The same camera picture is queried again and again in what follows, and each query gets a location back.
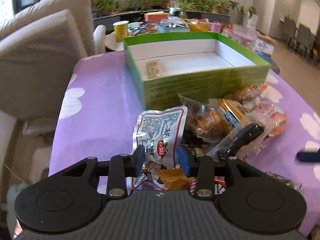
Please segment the orange small snack packet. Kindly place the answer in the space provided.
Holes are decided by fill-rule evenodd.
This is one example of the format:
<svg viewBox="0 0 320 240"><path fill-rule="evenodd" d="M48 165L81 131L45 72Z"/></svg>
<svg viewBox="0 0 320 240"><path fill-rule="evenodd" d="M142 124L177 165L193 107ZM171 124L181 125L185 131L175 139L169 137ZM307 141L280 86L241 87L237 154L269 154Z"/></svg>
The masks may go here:
<svg viewBox="0 0 320 240"><path fill-rule="evenodd" d="M195 178L184 175L181 168L158 170L156 175L164 185L165 190L190 190Z"/></svg>

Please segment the white red snack packet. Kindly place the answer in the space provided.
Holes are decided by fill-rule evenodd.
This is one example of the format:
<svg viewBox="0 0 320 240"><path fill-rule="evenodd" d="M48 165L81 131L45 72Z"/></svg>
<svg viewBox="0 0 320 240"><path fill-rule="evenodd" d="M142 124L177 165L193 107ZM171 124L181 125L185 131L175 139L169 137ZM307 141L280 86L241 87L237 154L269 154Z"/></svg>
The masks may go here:
<svg viewBox="0 0 320 240"><path fill-rule="evenodd" d="M176 150L182 140L187 113L186 106L178 106L164 111L148 110L139 115L132 135L132 149L143 145L145 158L138 175L127 179L129 189L148 185L164 190L156 171L179 167Z"/></svg>

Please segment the dark crinkled snack packet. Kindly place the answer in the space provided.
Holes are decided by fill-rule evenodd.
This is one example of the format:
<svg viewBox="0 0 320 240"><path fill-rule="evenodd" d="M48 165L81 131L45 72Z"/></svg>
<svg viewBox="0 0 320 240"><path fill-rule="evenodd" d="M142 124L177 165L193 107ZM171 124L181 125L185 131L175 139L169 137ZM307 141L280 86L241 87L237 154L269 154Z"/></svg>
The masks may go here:
<svg viewBox="0 0 320 240"><path fill-rule="evenodd" d="M302 190L302 184L297 183L295 181L289 180L287 178L285 178L284 176L272 173L272 172L266 172L267 175L271 176L272 178L286 184L287 186L293 188L294 190L301 192Z"/></svg>

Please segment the pink bun snack packet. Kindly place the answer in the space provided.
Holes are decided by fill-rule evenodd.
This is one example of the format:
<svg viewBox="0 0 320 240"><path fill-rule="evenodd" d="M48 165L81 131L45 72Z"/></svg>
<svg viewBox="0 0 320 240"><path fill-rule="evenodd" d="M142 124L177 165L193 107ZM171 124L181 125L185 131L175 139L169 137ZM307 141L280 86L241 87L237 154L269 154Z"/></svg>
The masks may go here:
<svg viewBox="0 0 320 240"><path fill-rule="evenodd" d="M271 126L269 137L276 137L285 132L287 115L278 106L260 102L252 108L251 113L263 115L267 119L267 123Z"/></svg>

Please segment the purple floral tablecloth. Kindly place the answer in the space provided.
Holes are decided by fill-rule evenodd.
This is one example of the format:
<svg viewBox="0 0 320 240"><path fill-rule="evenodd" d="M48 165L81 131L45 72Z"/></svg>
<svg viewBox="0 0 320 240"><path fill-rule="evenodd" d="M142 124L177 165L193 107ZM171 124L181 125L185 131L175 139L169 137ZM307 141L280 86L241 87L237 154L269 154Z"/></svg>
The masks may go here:
<svg viewBox="0 0 320 240"><path fill-rule="evenodd" d="M262 99L274 102L286 115L285 132L267 140L247 162L264 171L302 185L307 203L300 232L308 235L319 222L319 165L300 163L301 150L319 149L319 116L301 96L274 72ZM77 62L65 92L54 136L49 172L95 156L108 160L130 153L132 133L142 112L121 51L100 54Z"/></svg>

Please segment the black sausage clear packet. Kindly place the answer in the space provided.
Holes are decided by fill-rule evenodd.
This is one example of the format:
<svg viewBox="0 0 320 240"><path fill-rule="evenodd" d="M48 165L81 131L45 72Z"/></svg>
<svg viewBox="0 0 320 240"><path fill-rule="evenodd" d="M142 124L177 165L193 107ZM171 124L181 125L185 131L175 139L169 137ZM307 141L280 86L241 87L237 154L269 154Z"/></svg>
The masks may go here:
<svg viewBox="0 0 320 240"><path fill-rule="evenodd" d="M265 129L256 123L251 123L245 127L238 124L224 139L222 139L206 156L215 161L225 161L229 157L234 157L243 146L249 145L264 133Z"/></svg>

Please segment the yellow bread snack packet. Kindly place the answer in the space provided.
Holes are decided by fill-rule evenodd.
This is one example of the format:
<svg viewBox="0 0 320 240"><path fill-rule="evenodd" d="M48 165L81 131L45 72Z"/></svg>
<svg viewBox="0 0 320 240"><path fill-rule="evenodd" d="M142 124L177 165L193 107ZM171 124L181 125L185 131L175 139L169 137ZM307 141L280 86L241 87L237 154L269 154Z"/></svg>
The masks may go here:
<svg viewBox="0 0 320 240"><path fill-rule="evenodd" d="M221 99L217 113L223 129L229 133L248 113L248 109L235 100Z"/></svg>

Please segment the orange pastry snack packet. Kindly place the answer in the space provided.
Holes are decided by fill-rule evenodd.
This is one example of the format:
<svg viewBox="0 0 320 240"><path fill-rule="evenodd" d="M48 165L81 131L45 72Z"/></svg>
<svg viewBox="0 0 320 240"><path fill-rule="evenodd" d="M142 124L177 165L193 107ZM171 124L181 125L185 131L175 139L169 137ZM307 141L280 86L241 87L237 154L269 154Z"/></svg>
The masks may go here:
<svg viewBox="0 0 320 240"><path fill-rule="evenodd" d="M267 83L254 83L251 85L244 85L231 94L225 95L224 99L234 100L239 103L251 102L259 97L268 87Z"/></svg>

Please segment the small beige snack packet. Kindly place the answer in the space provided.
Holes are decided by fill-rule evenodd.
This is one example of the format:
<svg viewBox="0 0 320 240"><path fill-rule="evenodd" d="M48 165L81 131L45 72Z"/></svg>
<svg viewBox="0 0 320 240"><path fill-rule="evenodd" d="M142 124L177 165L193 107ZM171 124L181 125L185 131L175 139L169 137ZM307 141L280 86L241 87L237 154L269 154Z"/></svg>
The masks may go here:
<svg viewBox="0 0 320 240"><path fill-rule="evenodd" d="M157 79L162 77L162 71L158 60L148 61L146 63L146 70L149 79Z"/></svg>

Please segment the green cardboard box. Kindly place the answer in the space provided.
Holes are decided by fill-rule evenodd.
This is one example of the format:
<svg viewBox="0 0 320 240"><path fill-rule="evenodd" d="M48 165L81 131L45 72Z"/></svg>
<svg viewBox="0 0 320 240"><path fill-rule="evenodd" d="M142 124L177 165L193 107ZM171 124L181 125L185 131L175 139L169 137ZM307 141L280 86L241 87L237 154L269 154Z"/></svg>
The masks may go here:
<svg viewBox="0 0 320 240"><path fill-rule="evenodd" d="M144 110L180 104L178 94L200 102L266 80L270 64L219 33L158 33L124 40L126 65ZM158 60L162 77L149 79L146 63Z"/></svg>

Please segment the white blue carton box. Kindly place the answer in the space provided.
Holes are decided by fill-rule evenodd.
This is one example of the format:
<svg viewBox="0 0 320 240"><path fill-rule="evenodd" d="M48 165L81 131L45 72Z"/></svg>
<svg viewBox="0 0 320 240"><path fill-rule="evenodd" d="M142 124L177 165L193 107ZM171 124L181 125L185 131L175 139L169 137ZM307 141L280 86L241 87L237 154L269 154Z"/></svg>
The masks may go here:
<svg viewBox="0 0 320 240"><path fill-rule="evenodd" d="M274 52L274 45L265 40L257 38L253 47L253 51L256 54L271 56Z"/></svg>

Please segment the yellow cylindrical can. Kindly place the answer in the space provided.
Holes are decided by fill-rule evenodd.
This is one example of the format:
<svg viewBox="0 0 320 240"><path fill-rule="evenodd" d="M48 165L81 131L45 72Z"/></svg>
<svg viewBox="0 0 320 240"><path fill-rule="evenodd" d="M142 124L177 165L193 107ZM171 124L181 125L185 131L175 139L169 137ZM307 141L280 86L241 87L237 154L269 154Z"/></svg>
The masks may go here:
<svg viewBox="0 0 320 240"><path fill-rule="evenodd" d="M128 24L129 21L118 21L113 24L116 42L123 42L128 37Z"/></svg>

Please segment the yellow woven basket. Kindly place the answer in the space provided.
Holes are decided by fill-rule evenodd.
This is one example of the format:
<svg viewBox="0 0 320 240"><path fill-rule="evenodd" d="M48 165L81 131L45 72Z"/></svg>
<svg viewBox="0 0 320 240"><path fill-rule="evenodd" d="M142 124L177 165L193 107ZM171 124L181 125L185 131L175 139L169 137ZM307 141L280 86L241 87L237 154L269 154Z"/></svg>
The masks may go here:
<svg viewBox="0 0 320 240"><path fill-rule="evenodd" d="M200 22L200 23L188 23L190 32L209 32L211 25L210 23Z"/></svg>

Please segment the dark tv cabinet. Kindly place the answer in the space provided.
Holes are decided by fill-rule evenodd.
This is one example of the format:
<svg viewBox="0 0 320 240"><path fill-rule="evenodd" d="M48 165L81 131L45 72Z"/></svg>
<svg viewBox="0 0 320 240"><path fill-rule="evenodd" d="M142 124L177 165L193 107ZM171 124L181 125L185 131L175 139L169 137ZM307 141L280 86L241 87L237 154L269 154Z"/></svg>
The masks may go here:
<svg viewBox="0 0 320 240"><path fill-rule="evenodd" d="M97 16L93 18L93 24L96 28L99 25L104 25L107 31L113 30L113 24L118 21L129 21L129 22L142 22L144 21L144 14L147 12L155 12L156 10L148 11L128 11L128 12L119 12L107 16ZM187 18L201 19L207 18L210 22L223 22L229 23L230 16L225 14L219 14L215 12L196 12L187 10Z"/></svg>

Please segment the orange box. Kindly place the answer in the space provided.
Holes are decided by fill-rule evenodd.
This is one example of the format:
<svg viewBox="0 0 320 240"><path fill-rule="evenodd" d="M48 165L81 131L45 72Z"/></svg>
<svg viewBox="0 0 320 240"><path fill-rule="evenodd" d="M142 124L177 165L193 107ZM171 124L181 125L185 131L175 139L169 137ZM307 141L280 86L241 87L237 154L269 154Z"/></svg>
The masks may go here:
<svg viewBox="0 0 320 240"><path fill-rule="evenodd" d="M169 14L164 11L148 12L144 14L145 21L151 21L152 23L160 23L161 20L168 19Z"/></svg>

